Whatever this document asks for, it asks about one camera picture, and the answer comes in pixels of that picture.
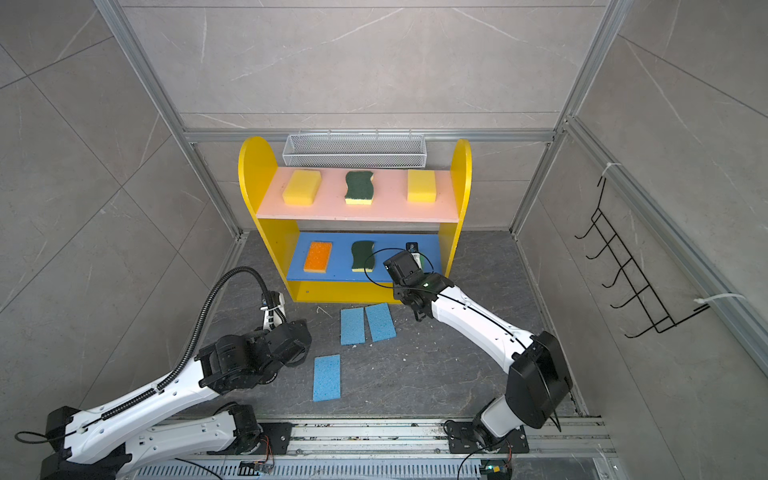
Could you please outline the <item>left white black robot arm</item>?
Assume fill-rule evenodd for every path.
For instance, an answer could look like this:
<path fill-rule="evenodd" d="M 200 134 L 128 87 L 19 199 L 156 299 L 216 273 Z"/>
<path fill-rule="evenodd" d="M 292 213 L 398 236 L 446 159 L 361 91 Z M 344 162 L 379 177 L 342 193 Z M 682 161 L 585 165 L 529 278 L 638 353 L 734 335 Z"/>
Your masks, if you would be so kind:
<path fill-rule="evenodd" d="M 312 342 L 304 320 L 272 330 L 226 335 L 199 350 L 172 380 L 159 379 L 92 410 L 61 407 L 48 415 L 43 479 L 116 479 L 186 454 L 246 454 L 264 434 L 254 410 L 233 405 L 198 420 L 171 416 L 235 390 L 272 382 L 283 367 L 306 359 Z"/>

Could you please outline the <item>yellow sponge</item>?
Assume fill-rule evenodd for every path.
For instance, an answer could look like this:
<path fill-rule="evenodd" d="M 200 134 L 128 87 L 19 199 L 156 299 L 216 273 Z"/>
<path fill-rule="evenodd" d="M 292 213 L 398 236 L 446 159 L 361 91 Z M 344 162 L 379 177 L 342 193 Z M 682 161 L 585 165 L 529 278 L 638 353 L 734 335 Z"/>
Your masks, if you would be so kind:
<path fill-rule="evenodd" d="M 288 206 L 311 206 L 322 183 L 322 174 L 316 170 L 294 170 L 283 192 L 283 202 Z"/>
<path fill-rule="evenodd" d="M 409 170 L 407 172 L 407 201 L 432 204 L 436 199 L 436 173 L 432 170 Z"/>

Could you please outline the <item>orange sponge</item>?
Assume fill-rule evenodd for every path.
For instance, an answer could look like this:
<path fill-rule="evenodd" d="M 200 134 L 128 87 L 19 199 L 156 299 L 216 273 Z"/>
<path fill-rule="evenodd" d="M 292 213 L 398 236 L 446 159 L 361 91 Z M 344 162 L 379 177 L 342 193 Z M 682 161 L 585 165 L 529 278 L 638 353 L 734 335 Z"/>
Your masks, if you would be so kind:
<path fill-rule="evenodd" d="M 333 244 L 331 242 L 312 241 L 303 265 L 305 273 L 325 274 L 327 272 Z"/>

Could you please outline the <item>blue sponge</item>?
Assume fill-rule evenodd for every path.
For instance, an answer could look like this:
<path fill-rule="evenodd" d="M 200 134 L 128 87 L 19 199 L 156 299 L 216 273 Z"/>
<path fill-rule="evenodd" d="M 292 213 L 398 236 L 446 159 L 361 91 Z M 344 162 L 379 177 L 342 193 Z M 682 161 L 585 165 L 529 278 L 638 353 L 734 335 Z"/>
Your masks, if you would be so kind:
<path fill-rule="evenodd" d="M 363 344 L 366 341 L 363 308 L 343 309 L 340 324 L 340 343 L 342 346 Z"/>
<path fill-rule="evenodd" d="M 322 356 L 314 359 L 313 401 L 335 400 L 341 397 L 341 357 Z"/>
<path fill-rule="evenodd" d="M 396 337 L 396 330 L 389 306 L 386 303 L 365 308 L 372 340 L 379 342 Z"/>

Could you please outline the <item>dark green sponge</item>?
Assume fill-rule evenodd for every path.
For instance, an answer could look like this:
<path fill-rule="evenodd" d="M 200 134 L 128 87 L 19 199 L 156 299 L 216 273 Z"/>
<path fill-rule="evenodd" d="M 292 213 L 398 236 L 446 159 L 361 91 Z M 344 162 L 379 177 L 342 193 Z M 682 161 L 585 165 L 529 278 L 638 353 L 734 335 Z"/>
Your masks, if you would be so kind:
<path fill-rule="evenodd" d="M 347 191 L 345 203 L 347 205 L 371 205 L 374 197 L 374 185 L 372 171 L 349 171 L 345 181 Z"/>
<path fill-rule="evenodd" d="M 354 273 L 372 273 L 375 268 L 374 242 L 359 240 L 351 245 L 352 265 Z"/>

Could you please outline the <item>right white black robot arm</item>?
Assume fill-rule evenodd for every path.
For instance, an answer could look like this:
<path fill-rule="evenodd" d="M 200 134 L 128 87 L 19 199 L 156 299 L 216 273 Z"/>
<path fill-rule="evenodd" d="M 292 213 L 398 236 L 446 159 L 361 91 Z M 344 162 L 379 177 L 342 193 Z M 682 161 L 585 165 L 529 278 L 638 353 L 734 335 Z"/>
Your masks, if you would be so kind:
<path fill-rule="evenodd" d="M 507 373 L 503 395 L 486 405 L 472 422 L 479 447 L 497 449 L 522 426 L 541 428 L 558 422 L 557 408 L 573 387 L 558 339 L 533 334 L 493 314 L 437 272 L 425 272 L 408 251 L 384 262 L 394 298 L 410 307 L 417 320 L 430 318 L 471 340 Z"/>

